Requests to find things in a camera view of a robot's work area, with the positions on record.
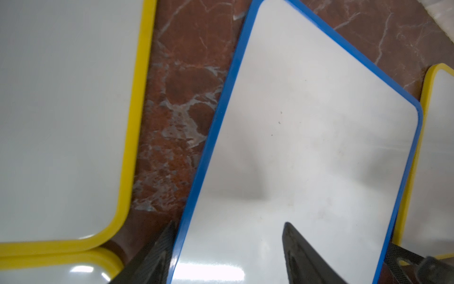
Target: blue rim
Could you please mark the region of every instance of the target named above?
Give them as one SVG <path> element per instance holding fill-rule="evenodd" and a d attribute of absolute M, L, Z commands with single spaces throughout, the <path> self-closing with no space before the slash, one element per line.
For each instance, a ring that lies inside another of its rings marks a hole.
<path fill-rule="evenodd" d="M 169 273 L 167 278 L 167 284 L 170 284 L 173 278 L 173 272 L 177 264 L 178 258 L 180 257 L 181 250 L 183 248 L 183 243 L 188 233 L 189 224 L 191 223 L 191 218 L 196 207 L 197 199 L 202 188 L 203 180 L 205 179 L 205 174 L 207 173 L 208 165 L 210 163 L 211 155 L 213 154 L 214 145 L 216 144 L 217 136 L 221 128 L 222 121 L 227 109 L 228 102 L 230 100 L 230 95 L 232 94 L 232 89 L 237 79 L 238 71 L 240 69 L 241 61 L 243 60 L 244 51 L 246 50 L 247 43 L 249 41 L 249 36 L 251 35 L 252 27 L 257 16 L 258 9 L 264 0 L 253 0 L 249 8 L 246 20 L 244 22 L 243 29 L 241 31 L 240 39 L 238 41 L 237 49 L 233 56 L 232 65 L 228 72 L 227 79 L 225 81 L 224 89 L 222 90 L 219 103 L 217 105 L 216 112 L 214 114 L 213 122 L 211 124 L 210 131 L 208 133 L 207 140 L 205 142 L 205 148 L 203 149 L 202 157 L 200 158 L 200 163 L 197 169 L 194 182 L 192 184 L 191 192 L 188 196 L 188 201 L 184 209 L 180 227 L 178 229 L 177 238 L 173 248 L 172 260 L 170 262 Z M 352 46 L 348 41 L 346 41 L 340 34 L 338 34 L 334 29 L 332 29 L 327 23 L 325 23 L 319 16 L 314 14 L 309 8 L 307 8 L 299 0 L 286 0 L 290 3 L 297 11 L 299 11 L 303 16 L 305 16 L 309 21 L 311 21 L 315 26 L 322 30 L 325 34 L 331 37 L 337 44 L 342 48 L 348 51 L 353 57 L 355 57 L 359 62 L 366 66 L 370 71 L 382 79 L 386 84 L 403 96 L 407 101 L 409 101 L 413 106 L 415 106 L 418 112 L 418 125 L 416 127 L 415 137 L 413 138 L 413 143 L 410 148 L 410 154 L 407 159 L 407 164 L 405 165 L 404 175 L 400 183 L 399 192 L 397 194 L 397 199 L 394 204 L 393 213 L 391 215 L 390 224 L 386 232 L 385 241 L 383 243 L 383 248 L 381 250 L 380 258 L 377 263 L 377 269 L 375 271 L 373 284 L 378 282 L 380 276 L 381 267 L 385 259 L 386 250 L 388 249 L 388 244 L 394 229 L 394 224 L 397 218 L 397 212 L 399 210 L 400 201 L 402 200 L 402 195 L 404 193 L 405 184 L 410 172 L 411 163 L 415 155 L 416 146 L 418 143 L 419 134 L 421 133 L 421 127 L 423 122 L 423 110 L 421 104 L 417 99 L 405 91 L 399 84 L 392 80 L 387 74 L 380 70 L 372 61 L 360 53 L 354 46 Z"/>

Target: black carbon fiber piece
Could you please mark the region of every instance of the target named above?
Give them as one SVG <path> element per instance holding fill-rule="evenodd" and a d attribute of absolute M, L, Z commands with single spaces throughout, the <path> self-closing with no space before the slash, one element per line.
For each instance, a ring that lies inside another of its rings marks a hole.
<path fill-rule="evenodd" d="M 282 242 L 290 284 L 346 284 L 288 222 Z"/>
<path fill-rule="evenodd" d="M 394 278 L 396 278 L 400 284 L 413 284 L 410 277 L 407 273 L 405 273 L 399 264 L 401 260 L 409 264 L 419 265 L 421 261 L 424 260 L 424 257 L 395 244 L 389 244 L 388 246 L 388 250 L 385 255 L 385 263 L 390 269 L 391 274 L 393 274 Z"/>
<path fill-rule="evenodd" d="M 165 284 L 175 235 L 175 223 L 171 222 L 156 242 L 148 242 L 110 284 Z"/>

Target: yellow rim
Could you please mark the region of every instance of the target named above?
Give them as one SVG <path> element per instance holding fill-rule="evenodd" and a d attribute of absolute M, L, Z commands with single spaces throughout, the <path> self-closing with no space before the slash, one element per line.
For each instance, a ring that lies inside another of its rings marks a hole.
<path fill-rule="evenodd" d="M 145 84 L 148 72 L 148 60 L 150 57 L 156 3 L 157 0 L 143 1 L 118 203 L 112 222 L 101 232 L 86 239 L 3 243 L 0 244 L 0 256 L 55 254 L 88 250 L 97 247 L 112 238 L 123 225 L 126 220 L 126 216 L 128 215 L 129 205 L 131 202 L 131 192 L 134 179 L 134 169 L 137 156 L 140 121 L 142 118 L 143 98 L 145 95 Z"/>
<path fill-rule="evenodd" d="M 121 260 L 113 252 L 103 248 L 95 248 L 73 254 L 3 257 L 0 258 L 0 270 L 36 268 L 77 263 L 95 264 L 104 269 L 110 278 L 117 276 L 117 274 L 123 269 Z"/>
<path fill-rule="evenodd" d="M 407 185 L 405 187 L 405 191 L 402 196 L 402 201 L 400 202 L 399 212 L 397 214 L 397 220 L 396 220 L 396 225 L 394 228 L 394 235 L 393 235 L 393 240 L 392 240 L 392 242 L 396 245 L 401 244 L 402 237 L 404 235 L 405 222 L 407 220 L 408 208 L 410 206 L 411 192 L 413 190 L 414 178 L 415 178 L 415 174 L 416 174 L 416 169 L 418 167 L 419 150 L 421 148 L 422 140 L 424 138 L 424 128 L 425 128 L 427 112 L 429 110 L 430 98 L 432 95 L 432 89 L 434 86 L 435 76 L 437 75 L 437 72 L 439 70 L 444 70 L 444 71 L 448 72 L 449 74 L 451 74 L 452 76 L 454 76 L 453 69 L 451 69 L 449 66 L 447 66 L 444 63 L 440 63 L 440 64 L 430 67 L 424 78 L 423 90 L 421 92 L 421 100 L 420 100 L 421 106 L 423 109 L 423 127 L 421 129 L 421 134 L 419 136 L 420 139 L 418 141 L 418 146 L 416 147 L 415 158 L 413 159 L 413 163 L 411 165 L 411 170 L 410 170 L 410 173 L 409 173 L 408 179 L 407 179 Z M 454 253 L 439 255 L 436 258 L 445 259 L 445 258 L 450 258 L 450 257 L 454 257 Z"/>

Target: white cutting board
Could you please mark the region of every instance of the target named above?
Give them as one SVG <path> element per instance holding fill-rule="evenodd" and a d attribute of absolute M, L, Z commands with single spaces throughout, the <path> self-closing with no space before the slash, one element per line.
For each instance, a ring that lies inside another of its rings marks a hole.
<path fill-rule="evenodd" d="M 346 282 L 376 282 L 421 116 L 298 0 L 254 0 L 168 282 L 288 283 L 286 221 Z"/>
<path fill-rule="evenodd" d="M 144 89 L 134 89 L 135 76 L 144 86 L 151 28 L 145 41 L 139 36 L 153 24 L 143 24 L 148 2 L 0 2 L 0 256 L 89 249 L 122 225 Z M 75 242 L 29 244 L 66 240 Z"/>
<path fill-rule="evenodd" d="M 413 166 L 400 245 L 422 256 L 454 256 L 454 70 L 431 67 L 421 96 L 424 131 Z"/>
<path fill-rule="evenodd" d="M 102 268 L 88 263 L 0 271 L 4 284 L 106 284 L 109 280 Z"/>
<path fill-rule="evenodd" d="M 77 254 L 0 258 L 0 283 L 106 284 L 122 268 L 116 255 L 101 248 Z"/>

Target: marble countertop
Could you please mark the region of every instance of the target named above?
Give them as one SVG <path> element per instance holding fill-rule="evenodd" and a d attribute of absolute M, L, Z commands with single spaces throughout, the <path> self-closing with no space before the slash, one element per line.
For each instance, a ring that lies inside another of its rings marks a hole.
<path fill-rule="evenodd" d="M 250 2 L 158 2 L 131 210 L 107 244 L 125 262 L 181 217 Z M 302 2 L 417 99 L 431 65 L 454 68 L 417 0 Z"/>

